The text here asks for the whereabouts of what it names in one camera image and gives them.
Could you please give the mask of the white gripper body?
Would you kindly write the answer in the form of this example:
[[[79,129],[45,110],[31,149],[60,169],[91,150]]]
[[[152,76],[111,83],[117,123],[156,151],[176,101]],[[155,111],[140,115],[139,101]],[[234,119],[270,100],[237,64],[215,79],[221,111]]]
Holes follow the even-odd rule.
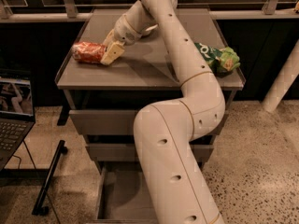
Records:
[[[125,15],[121,15],[114,25],[114,39],[132,46],[140,38],[141,34],[129,24]]]

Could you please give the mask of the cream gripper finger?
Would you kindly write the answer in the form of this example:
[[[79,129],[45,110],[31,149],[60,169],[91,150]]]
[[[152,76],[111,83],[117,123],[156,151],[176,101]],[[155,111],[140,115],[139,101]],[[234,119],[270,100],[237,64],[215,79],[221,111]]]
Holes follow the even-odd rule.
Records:
[[[124,44],[120,41],[113,41],[107,46],[101,64],[111,65],[115,60],[117,60],[124,53]]]
[[[103,44],[108,47],[111,43],[114,42],[114,30],[111,30],[105,40],[103,41]]]

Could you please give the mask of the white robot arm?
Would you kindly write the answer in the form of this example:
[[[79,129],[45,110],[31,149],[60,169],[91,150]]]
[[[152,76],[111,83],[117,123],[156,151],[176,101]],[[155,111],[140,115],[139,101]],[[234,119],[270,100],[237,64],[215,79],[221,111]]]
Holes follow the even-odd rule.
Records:
[[[282,182],[272,177],[281,136],[244,115],[230,130],[228,165],[243,179],[213,198],[190,143],[215,130],[225,111],[221,86],[179,21],[176,0],[139,0],[117,20],[109,47],[160,29],[182,95],[140,109],[134,121],[137,156],[159,224],[298,224]]]

